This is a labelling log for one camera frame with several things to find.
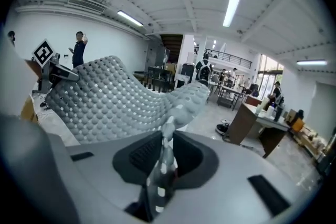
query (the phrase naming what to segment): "white wall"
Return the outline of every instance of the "white wall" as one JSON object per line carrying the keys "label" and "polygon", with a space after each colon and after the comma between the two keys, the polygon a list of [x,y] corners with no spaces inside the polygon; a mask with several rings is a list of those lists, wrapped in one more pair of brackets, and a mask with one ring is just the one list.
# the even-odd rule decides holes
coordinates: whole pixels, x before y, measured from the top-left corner
{"label": "white wall", "polygon": [[261,60],[261,54],[255,54],[254,60],[252,61],[251,69],[250,69],[250,79],[253,83],[257,81],[260,60]]}
{"label": "white wall", "polygon": [[[60,64],[72,68],[72,54],[68,47],[74,48],[76,32],[82,31],[89,39],[84,62],[115,55],[131,72],[145,68],[148,42],[104,24],[68,16],[19,14],[8,19],[5,29],[15,32],[15,49],[25,59],[30,59],[31,52],[47,38],[61,54]],[[64,59],[64,54],[69,55],[68,60]]]}
{"label": "white wall", "polygon": [[306,124],[327,141],[336,126],[336,87],[317,83]]}
{"label": "white wall", "polygon": [[225,46],[226,54],[231,54],[245,60],[253,62],[255,60],[256,52],[251,50],[248,46],[240,45],[237,43],[227,43]]}
{"label": "white wall", "polygon": [[282,74],[281,89],[286,111],[302,109],[307,117],[316,92],[315,79],[293,73],[285,68]]}

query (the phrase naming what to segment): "table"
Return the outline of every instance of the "table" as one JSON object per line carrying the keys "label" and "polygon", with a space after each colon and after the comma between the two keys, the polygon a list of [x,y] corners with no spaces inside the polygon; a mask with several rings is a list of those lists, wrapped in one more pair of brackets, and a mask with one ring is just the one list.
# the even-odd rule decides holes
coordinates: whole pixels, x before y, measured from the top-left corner
{"label": "table", "polygon": [[212,94],[215,86],[220,87],[220,83],[217,83],[217,82],[214,82],[214,81],[209,82],[210,95]]}
{"label": "table", "polygon": [[[228,98],[225,98],[223,96],[224,91],[228,93]],[[244,95],[237,90],[234,90],[226,86],[221,86],[221,89],[219,90],[219,94],[218,94],[217,104],[224,105],[224,106],[229,105],[230,107],[232,106],[233,107],[232,110],[234,110],[239,98],[242,98],[243,96]]]}
{"label": "table", "polygon": [[170,82],[172,81],[172,71],[156,68],[156,67],[148,67],[148,72],[146,74],[147,81],[144,86],[148,86],[148,89],[151,90],[150,79],[152,80],[153,91],[155,90],[155,81],[159,83],[159,92],[161,91],[161,86],[163,86],[162,91],[167,92]]}
{"label": "table", "polygon": [[240,145],[244,139],[248,139],[255,145],[259,144],[264,150],[263,158],[266,158],[280,143],[287,133],[289,126],[283,122],[274,122],[263,117],[265,110],[256,116],[256,107],[250,104],[242,104],[232,121],[226,136],[230,142]]}

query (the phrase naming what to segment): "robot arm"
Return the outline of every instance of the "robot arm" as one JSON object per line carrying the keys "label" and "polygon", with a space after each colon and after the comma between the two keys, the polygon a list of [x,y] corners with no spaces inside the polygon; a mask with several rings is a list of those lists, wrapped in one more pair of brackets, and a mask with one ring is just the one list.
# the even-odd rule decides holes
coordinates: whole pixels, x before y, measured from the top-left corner
{"label": "robot arm", "polygon": [[38,90],[33,93],[48,93],[62,79],[78,81],[80,76],[69,68],[59,64],[60,54],[55,54],[42,68],[32,57],[26,61],[30,68],[38,76]]}

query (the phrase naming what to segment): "man in dark shirt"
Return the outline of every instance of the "man in dark shirt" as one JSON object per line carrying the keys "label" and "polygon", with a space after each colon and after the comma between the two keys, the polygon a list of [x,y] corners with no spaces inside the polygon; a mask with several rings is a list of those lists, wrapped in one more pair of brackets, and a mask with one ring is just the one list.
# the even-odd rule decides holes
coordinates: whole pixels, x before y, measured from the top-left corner
{"label": "man in dark shirt", "polygon": [[282,97],[281,88],[280,88],[280,82],[279,81],[277,81],[275,83],[275,89],[273,91],[273,94],[269,94],[267,97],[269,98],[269,102],[265,106],[265,108],[264,108],[265,110],[267,110],[268,107],[270,105],[272,105],[273,103],[275,104],[274,107],[276,107],[279,104],[279,101],[280,101],[280,99]]}
{"label": "man in dark shirt", "polygon": [[224,79],[226,77],[226,69],[223,69],[221,72],[220,72],[220,76],[219,76],[219,81],[223,82]]}
{"label": "man in dark shirt", "polygon": [[69,50],[73,54],[72,56],[73,68],[80,66],[84,63],[83,54],[84,54],[85,46],[88,43],[88,39],[86,35],[83,34],[82,31],[79,31],[76,33],[76,39],[77,39],[77,42],[75,44],[75,48],[74,49],[69,48]]}

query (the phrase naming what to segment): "gray fabric with dots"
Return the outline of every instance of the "gray fabric with dots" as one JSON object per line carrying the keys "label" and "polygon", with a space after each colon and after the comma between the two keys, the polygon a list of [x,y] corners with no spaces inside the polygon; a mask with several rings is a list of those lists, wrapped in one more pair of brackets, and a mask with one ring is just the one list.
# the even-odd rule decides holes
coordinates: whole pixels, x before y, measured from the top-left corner
{"label": "gray fabric with dots", "polygon": [[116,140],[162,130],[163,143],[188,124],[204,106],[209,90],[192,83],[171,93],[145,88],[116,56],[76,67],[78,82],[60,81],[46,96],[81,144]]}

